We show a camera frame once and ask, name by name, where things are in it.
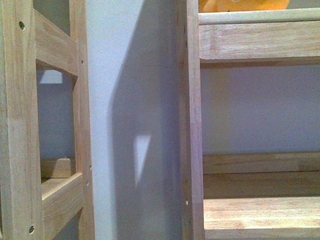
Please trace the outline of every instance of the screw hole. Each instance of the screw hole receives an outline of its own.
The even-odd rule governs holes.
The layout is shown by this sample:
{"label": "screw hole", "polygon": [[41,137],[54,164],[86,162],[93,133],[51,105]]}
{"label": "screw hole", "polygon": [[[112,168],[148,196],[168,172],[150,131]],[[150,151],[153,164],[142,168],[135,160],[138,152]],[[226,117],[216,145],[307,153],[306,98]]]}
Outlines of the screw hole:
{"label": "screw hole", "polygon": [[35,227],[32,225],[32,226],[29,228],[29,234],[32,234],[34,231],[35,231]]}
{"label": "screw hole", "polygon": [[22,31],[25,30],[25,24],[22,21],[19,22],[19,27]]}

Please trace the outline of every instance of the wall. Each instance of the wall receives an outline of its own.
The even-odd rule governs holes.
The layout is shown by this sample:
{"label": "wall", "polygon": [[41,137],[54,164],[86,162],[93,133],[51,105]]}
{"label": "wall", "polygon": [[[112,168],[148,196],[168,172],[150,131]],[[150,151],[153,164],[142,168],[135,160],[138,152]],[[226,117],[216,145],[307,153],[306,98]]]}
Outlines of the wall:
{"label": "wall", "polygon": [[181,238],[172,0],[87,0],[97,240]]}

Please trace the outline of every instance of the wooden ladder frame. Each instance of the wooden ladder frame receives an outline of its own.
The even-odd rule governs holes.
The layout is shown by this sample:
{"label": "wooden ladder frame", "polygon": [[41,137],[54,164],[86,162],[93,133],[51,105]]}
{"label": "wooden ladder frame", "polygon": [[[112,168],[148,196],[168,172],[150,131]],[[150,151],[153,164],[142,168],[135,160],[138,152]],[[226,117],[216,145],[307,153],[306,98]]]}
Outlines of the wooden ladder frame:
{"label": "wooden ladder frame", "polygon": [[[265,208],[256,209],[257,223],[252,221],[254,223],[245,224],[248,216],[252,218],[251,213],[244,213],[236,220],[230,220],[232,219],[230,217],[228,219],[228,216],[240,216],[239,207],[235,207],[233,213],[228,211],[226,214],[223,209],[229,210],[231,202],[226,203],[225,201],[218,206],[214,201],[217,196],[223,196],[225,191],[229,193],[234,191],[234,182],[239,181],[241,176],[243,180],[253,178],[253,175],[256,177],[258,173],[265,174],[261,175],[260,179],[278,178],[281,180],[279,182],[284,183],[283,188],[291,186],[294,191],[290,192],[290,195],[287,193],[291,196],[293,192],[297,192],[299,186],[291,183],[291,180],[286,181],[286,178],[299,179],[305,176],[305,178],[317,179],[319,177],[317,172],[319,173],[320,169],[320,153],[224,154],[205,155],[203,159],[200,71],[201,64],[207,64],[202,65],[205,68],[319,64],[320,8],[291,9],[289,13],[287,10],[264,11],[264,14],[258,11],[256,13],[253,11],[250,13],[199,13],[198,2],[198,0],[176,0],[183,240],[240,237],[247,239],[266,236],[268,238],[318,237],[320,225],[315,219],[318,220],[320,216],[319,207],[316,205],[320,197],[312,192],[316,189],[312,187],[313,180],[309,183],[311,189],[308,194],[310,196],[303,198],[299,198],[299,195],[298,197],[294,195],[294,197],[285,198],[275,197],[272,203],[269,201],[265,204]],[[306,32],[297,32],[297,29],[303,29]],[[205,175],[238,173],[238,175],[237,179],[232,178],[232,182],[231,180],[223,181],[219,177],[204,177],[203,173]],[[216,193],[218,192],[216,187],[208,187],[213,182],[218,182],[222,186],[219,193]],[[214,197],[210,196],[213,199],[204,199],[208,191],[214,193],[212,194]],[[263,197],[266,195],[263,193],[259,196],[260,198],[252,197],[252,204],[247,204],[246,200],[234,200],[232,204],[235,206],[247,204],[248,209],[251,210],[256,206],[261,206]],[[282,209],[283,206],[288,206],[288,208],[285,210],[286,213],[277,216],[277,224],[270,227],[268,221],[263,221],[263,219],[277,213],[278,209],[268,213],[272,205],[280,206],[279,209]],[[286,215],[295,219],[300,225],[292,223],[289,217],[284,217]]]}
{"label": "wooden ladder frame", "polygon": [[[76,215],[79,239],[95,239],[85,0],[70,0],[69,9],[70,36],[35,11],[32,0],[0,0],[3,240],[52,240]],[[68,73],[74,82],[76,173],[44,184],[36,67]]]}

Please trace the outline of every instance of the wooden frame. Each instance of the wooden frame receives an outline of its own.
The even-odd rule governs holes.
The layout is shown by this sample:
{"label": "wooden frame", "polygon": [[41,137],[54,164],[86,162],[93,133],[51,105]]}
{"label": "wooden frame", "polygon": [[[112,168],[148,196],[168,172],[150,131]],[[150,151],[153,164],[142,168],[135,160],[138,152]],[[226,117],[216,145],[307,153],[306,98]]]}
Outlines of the wooden frame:
{"label": "wooden frame", "polygon": [[177,0],[184,240],[320,237],[319,152],[205,155],[202,161],[200,91],[200,63],[318,64],[319,10],[198,13],[198,0]]}
{"label": "wooden frame", "polygon": [[[32,0],[0,0],[1,240],[52,240],[77,214],[95,239],[85,1],[69,9],[71,36]],[[75,161],[40,161],[36,66],[73,77]]]}

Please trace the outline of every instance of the wooden plank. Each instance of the wooden plank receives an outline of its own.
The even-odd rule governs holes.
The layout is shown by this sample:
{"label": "wooden plank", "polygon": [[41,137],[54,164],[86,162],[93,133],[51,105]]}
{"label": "wooden plank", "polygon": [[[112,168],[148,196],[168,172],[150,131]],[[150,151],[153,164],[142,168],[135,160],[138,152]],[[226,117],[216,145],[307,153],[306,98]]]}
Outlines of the wooden plank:
{"label": "wooden plank", "polygon": [[79,215],[79,240],[95,239],[90,136],[87,18],[85,0],[70,0],[70,35],[78,43],[78,79],[74,80],[73,114],[76,171],[83,174],[84,205]]}
{"label": "wooden plank", "polygon": [[320,152],[203,156],[204,174],[320,171]]}
{"label": "wooden plank", "polygon": [[320,59],[320,21],[203,25],[202,63]]}
{"label": "wooden plank", "polygon": [[199,25],[319,21],[320,8],[199,13]]}
{"label": "wooden plank", "polygon": [[320,237],[320,197],[204,201],[205,239]]}
{"label": "wooden plank", "polygon": [[37,64],[77,76],[76,41],[36,10],[34,15]]}
{"label": "wooden plank", "polygon": [[4,240],[39,240],[44,235],[33,1],[1,0],[0,6],[2,233]]}
{"label": "wooden plank", "polygon": [[205,174],[205,199],[320,196],[320,171]]}
{"label": "wooden plank", "polygon": [[177,0],[182,239],[204,239],[198,1]]}
{"label": "wooden plank", "polygon": [[42,189],[44,239],[52,240],[83,207],[83,176],[49,179]]}
{"label": "wooden plank", "polygon": [[76,163],[70,158],[41,159],[42,179],[67,179],[76,173]]}

